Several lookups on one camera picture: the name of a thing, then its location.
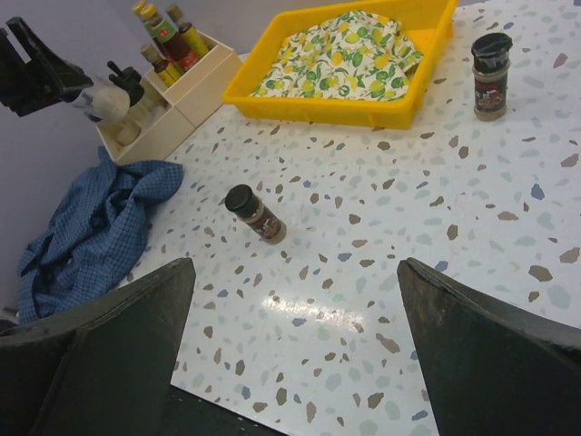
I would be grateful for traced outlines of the dark spice jar, black lid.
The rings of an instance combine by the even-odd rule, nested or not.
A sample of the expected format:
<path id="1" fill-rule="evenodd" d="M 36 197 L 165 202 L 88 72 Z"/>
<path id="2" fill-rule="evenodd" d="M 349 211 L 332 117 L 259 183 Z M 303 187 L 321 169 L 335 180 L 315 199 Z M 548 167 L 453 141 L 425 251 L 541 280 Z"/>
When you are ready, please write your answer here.
<path id="1" fill-rule="evenodd" d="M 286 224 L 246 184 L 230 189 L 225 206 L 268 244 L 280 243 L 286 236 Z"/>

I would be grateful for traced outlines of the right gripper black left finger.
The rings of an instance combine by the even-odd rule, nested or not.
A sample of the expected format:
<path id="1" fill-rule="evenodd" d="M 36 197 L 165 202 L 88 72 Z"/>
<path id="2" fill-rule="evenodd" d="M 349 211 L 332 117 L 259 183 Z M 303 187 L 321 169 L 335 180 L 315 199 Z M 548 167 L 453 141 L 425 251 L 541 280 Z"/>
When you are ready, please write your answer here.
<path id="1" fill-rule="evenodd" d="M 4 435 L 154 435 L 196 272 L 176 259 L 130 284 L 1 333 Z"/>

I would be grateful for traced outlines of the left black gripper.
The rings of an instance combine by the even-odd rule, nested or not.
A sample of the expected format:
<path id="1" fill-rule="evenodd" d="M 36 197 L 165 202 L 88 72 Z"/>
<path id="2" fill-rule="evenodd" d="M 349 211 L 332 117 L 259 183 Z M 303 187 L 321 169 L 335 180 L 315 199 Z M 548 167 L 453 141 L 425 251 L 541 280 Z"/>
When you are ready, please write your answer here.
<path id="1" fill-rule="evenodd" d="M 1 104 L 20 117 L 73 102 L 94 85 L 84 70 L 55 54 L 15 16 L 1 29 Z"/>

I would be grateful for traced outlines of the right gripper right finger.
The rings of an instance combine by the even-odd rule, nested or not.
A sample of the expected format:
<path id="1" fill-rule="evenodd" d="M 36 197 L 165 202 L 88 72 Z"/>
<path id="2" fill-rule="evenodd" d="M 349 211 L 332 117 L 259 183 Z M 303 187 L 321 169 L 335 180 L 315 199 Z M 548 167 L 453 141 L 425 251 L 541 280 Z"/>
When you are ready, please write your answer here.
<path id="1" fill-rule="evenodd" d="M 397 274 L 440 434 L 579 434 L 579 329 L 414 258 Z"/>

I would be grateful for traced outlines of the blue checkered cloth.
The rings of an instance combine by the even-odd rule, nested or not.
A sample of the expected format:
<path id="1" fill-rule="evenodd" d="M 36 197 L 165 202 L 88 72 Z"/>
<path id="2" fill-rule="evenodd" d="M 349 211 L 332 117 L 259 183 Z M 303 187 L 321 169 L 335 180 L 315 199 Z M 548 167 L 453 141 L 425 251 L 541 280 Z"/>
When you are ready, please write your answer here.
<path id="1" fill-rule="evenodd" d="M 148 213 L 182 185 L 178 163 L 119 165 L 104 148 L 100 162 L 70 185 L 46 230 L 19 261 L 22 324 L 65 312 L 109 292 L 148 243 Z"/>

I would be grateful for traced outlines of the red sauce bottle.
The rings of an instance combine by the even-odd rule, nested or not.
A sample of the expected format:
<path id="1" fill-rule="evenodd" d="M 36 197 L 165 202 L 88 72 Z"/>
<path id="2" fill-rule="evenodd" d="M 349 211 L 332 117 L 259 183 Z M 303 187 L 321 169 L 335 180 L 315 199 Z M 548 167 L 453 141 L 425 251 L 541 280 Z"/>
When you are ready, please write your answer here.
<path id="1" fill-rule="evenodd" d="M 186 73 L 199 61 L 197 54 L 178 33 L 174 25 L 158 12 L 153 4 L 146 4 L 139 13 L 145 29 L 163 56 L 171 61 L 180 73 Z"/>

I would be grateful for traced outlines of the lemon-print cloth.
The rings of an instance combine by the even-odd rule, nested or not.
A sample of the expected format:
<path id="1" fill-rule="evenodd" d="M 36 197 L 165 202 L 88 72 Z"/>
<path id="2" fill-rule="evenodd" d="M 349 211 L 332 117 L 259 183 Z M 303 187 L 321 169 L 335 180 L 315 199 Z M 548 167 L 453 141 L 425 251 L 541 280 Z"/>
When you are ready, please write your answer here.
<path id="1" fill-rule="evenodd" d="M 351 10 L 286 37 L 251 95 L 395 101 L 422 59 L 399 21 Z"/>

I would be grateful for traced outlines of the yellow-label bottle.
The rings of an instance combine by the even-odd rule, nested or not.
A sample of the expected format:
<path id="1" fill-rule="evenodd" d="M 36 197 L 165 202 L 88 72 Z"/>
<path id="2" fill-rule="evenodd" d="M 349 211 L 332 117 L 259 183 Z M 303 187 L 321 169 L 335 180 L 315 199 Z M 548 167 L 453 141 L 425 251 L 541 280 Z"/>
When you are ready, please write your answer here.
<path id="1" fill-rule="evenodd" d="M 142 45 L 140 53 L 167 87 L 171 87 L 181 78 L 182 74 L 175 65 L 163 58 L 151 44 Z"/>
<path id="2" fill-rule="evenodd" d="M 166 7 L 166 13 L 176 24 L 180 35 L 186 40 L 199 58 L 203 58 L 210 52 L 209 46 L 205 43 L 198 30 L 184 16 L 182 9 L 177 4 L 168 5 Z"/>

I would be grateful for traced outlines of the yellow plastic bin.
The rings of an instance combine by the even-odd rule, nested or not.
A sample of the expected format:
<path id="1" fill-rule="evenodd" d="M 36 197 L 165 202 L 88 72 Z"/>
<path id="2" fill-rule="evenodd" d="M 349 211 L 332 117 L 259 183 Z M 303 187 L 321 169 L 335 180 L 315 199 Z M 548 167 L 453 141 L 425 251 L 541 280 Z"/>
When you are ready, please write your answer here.
<path id="1" fill-rule="evenodd" d="M 423 105 L 432 75 L 453 37 L 453 14 L 457 6 L 456 1 L 355 1 L 275 15 L 226 87 L 223 102 L 236 106 L 249 118 L 408 129 Z M 423 53 L 404 98 L 373 103 L 251 96 L 251 91 L 271 68 L 286 36 L 353 9 L 401 22 L 403 32 Z"/>

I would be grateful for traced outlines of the spice jar back-right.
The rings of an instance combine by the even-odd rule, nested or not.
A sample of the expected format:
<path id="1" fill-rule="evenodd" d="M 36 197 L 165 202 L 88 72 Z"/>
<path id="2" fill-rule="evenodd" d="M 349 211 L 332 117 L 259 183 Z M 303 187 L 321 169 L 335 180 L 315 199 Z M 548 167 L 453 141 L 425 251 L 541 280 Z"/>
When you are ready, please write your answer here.
<path id="1" fill-rule="evenodd" d="M 471 46 L 474 113 L 481 121 L 494 121 L 507 111 L 507 75 L 512 46 L 512 38 L 504 33 L 483 35 Z"/>

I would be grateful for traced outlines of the cream divided organizer tray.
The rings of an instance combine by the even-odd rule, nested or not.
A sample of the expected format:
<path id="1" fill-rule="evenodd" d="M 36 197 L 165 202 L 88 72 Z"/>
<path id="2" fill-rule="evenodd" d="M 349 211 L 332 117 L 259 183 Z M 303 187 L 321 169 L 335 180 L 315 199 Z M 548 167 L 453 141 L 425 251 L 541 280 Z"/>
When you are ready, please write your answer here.
<path id="1" fill-rule="evenodd" d="M 163 160 L 174 152 L 207 118 L 222 106 L 222 93 L 241 67 L 241 59 L 228 45 L 202 36 L 210 52 L 175 84 L 168 87 L 149 70 L 141 85 L 162 107 L 153 113 L 153 123 L 131 144 L 120 145 L 113 127 L 96 125 L 103 146 L 117 164 Z"/>

